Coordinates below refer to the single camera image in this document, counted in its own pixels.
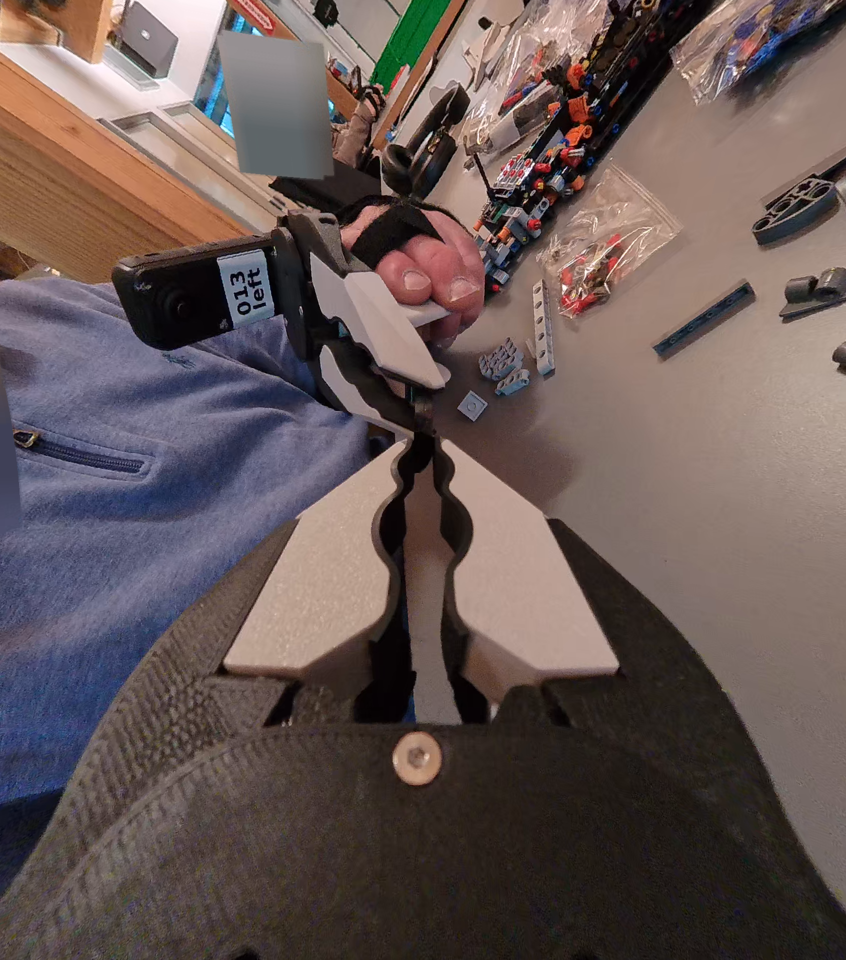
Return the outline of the person's left hand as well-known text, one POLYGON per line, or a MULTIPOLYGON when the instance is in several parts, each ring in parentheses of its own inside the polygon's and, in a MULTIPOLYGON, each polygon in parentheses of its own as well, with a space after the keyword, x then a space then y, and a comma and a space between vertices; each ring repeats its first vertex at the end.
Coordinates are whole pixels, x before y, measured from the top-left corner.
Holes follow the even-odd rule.
POLYGON ((342 245, 374 268, 398 303, 432 301, 446 311, 418 329, 433 349, 449 349, 480 317, 484 263, 473 237, 446 211, 405 198, 369 197, 338 220, 342 245))

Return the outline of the zip bag of red pins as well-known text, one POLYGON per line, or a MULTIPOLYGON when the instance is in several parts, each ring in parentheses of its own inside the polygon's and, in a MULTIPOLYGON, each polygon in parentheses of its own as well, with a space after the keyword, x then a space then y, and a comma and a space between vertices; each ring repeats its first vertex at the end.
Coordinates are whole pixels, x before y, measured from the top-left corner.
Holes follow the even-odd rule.
POLYGON ((615 162, 556 228, 536 256, 549 294, 565 319, 605 303, 653 254, 676 239, 683 223, 615 162))

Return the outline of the black headphones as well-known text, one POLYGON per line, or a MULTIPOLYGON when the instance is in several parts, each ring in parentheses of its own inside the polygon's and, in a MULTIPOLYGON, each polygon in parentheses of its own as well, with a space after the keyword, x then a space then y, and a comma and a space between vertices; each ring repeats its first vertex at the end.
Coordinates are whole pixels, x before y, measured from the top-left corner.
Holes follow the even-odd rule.
POLYGON ((393 194, 426 200, 457 150, 454 126, 465 117, 470 98, 458 82, 440 91, 405 146, 389 143, 381 153, 381 178, 393 194))

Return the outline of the clear bag with grey tool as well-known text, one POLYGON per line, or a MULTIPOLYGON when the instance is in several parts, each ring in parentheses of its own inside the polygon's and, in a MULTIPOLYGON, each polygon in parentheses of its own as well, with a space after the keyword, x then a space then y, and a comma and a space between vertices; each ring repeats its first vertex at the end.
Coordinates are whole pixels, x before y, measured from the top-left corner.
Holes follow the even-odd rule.
POLYGON ((468 161, 492 157, 520 138, 513 113, 546 85, 546 72, 562 61, 570 12, 567 2, 529 2, 498 43, 487 79, 462 122, 458 141, 468 161))

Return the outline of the pile of light grey liftarms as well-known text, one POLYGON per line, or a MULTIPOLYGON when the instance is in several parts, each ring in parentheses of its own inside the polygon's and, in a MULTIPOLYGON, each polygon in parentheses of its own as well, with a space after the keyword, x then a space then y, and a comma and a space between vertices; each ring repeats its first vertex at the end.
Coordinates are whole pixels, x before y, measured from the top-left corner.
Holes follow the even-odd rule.
POLYGON ((494 386, 498 397, 509 397, 529 386, 530 372, 524 366, 524 353, 513 338, 507 337, 493 350, 477 357, 479 374, 494 386))

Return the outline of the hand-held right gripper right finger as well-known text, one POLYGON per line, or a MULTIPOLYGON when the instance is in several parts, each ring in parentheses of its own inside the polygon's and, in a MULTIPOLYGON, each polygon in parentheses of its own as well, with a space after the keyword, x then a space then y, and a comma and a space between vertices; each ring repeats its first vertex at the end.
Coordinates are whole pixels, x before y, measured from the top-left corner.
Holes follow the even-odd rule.
POLYGON ((432 453, 439 530, 453 551, 441 644, 463 723, 515 689, 620 668, 549 518, 450 440, 432 453))

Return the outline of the grey wall box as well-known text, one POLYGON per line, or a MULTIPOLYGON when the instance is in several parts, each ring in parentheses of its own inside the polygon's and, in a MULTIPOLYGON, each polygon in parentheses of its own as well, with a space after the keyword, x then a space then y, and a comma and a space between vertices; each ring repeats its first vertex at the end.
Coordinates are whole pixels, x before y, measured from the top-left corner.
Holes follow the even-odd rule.
POLYGON ((117 29, 117 48, 153 80, 168 77, 178 37, 141 2, 124 7, 117 29))

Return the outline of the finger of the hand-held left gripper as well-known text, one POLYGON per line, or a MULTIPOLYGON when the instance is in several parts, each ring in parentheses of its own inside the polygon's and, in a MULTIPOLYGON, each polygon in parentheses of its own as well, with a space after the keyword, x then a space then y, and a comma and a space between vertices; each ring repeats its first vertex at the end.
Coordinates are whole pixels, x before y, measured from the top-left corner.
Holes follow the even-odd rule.
POLYGON ((316 380, 337 409, 361 418, 397 438, 415 436, 415 410, 356 344, 323 344, 316 359, 316 380))
POLYGON ((445 308, 433 301, 414 306, 399 303, 373 270, 339 275, 316 255, 310 256, 309 266, 321 312, 341 321, 381 371, 424 389, 445 386, 443 368, 417 333, 417 328, 445 317, 445 308))

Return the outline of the light grey holed lego beam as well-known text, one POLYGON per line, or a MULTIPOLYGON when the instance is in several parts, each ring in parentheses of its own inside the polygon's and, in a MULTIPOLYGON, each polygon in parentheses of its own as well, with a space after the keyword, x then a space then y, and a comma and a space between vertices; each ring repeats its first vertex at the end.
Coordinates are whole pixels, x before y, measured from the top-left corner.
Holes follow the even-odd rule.
POLYGON ((550 297, 544 279, 539 279, 532 287, 532 353, 540 378, 546 378, 555 371, 556 355, 550 297))

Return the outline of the green plastic bins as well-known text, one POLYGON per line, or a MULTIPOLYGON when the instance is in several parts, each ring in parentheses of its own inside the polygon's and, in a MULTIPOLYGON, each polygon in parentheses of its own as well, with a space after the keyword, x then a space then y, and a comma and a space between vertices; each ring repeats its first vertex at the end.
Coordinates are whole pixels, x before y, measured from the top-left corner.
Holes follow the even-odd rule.
POLYGON ((390 90, 398 72, 416 66, 450 1, 410 1, 377 58, 369 83, 390 90))

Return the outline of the zip bag of multicoloured parts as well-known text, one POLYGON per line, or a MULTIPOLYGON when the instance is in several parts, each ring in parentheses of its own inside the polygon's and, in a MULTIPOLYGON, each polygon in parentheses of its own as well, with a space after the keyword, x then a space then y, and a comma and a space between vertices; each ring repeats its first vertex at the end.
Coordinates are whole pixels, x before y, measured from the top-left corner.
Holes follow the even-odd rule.
POLYGON ((846 1, 727 1, 670 51, 693 102, 710 104, 768 64, 789 42, 821 28, 846 1))

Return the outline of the lego car chassis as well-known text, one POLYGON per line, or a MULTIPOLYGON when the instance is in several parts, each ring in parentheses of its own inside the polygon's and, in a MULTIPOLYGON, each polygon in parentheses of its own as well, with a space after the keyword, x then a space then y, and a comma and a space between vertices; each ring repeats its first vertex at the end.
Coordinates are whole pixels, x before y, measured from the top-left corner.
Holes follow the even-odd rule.
POLYGON ((558 202, 579 194, 671 65, 670 52, 699 23, 706 2, 596 2, 589 45, 567 39, 546 84, 513 112, 520 138, 467 159, 486 201, 473 226, 489 296, 509 283, 526 246, 558 202))

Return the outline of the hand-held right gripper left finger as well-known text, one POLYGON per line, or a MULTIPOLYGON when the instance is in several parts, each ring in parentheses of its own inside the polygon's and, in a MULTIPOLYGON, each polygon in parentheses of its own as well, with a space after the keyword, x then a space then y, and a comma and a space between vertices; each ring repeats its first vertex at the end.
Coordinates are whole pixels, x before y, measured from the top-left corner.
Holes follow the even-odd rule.
POLYGON ((406 718, 416 675, 393 557, 405 535, 396 441, 291 524, 222 667, 330 690, 356 718, 406 718))

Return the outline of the black plate assembly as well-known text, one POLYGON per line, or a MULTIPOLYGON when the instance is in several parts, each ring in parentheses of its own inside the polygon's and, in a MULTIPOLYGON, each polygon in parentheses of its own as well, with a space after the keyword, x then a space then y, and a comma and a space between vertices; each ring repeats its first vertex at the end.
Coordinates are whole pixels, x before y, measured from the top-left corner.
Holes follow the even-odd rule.
POLYGON ((405 385, 403 408, 406 426, 412 428, 412 444, 416 450, 432 450, 437 431, 434 422, 436 394, 423 387, 405 385))

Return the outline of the grey studded lego plate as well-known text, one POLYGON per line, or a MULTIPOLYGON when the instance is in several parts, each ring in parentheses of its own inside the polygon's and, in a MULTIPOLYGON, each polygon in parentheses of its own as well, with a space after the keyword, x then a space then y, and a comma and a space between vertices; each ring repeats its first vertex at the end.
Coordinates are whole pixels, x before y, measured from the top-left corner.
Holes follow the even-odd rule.
POLYGON ((671 330, 653 346, 653 352, 660 360, 669 359, 699 340, 706 333, 750 306, 755 300, 753 284, 748 280, 739 281, 730 290, 697 311, 693 317, 671 330))

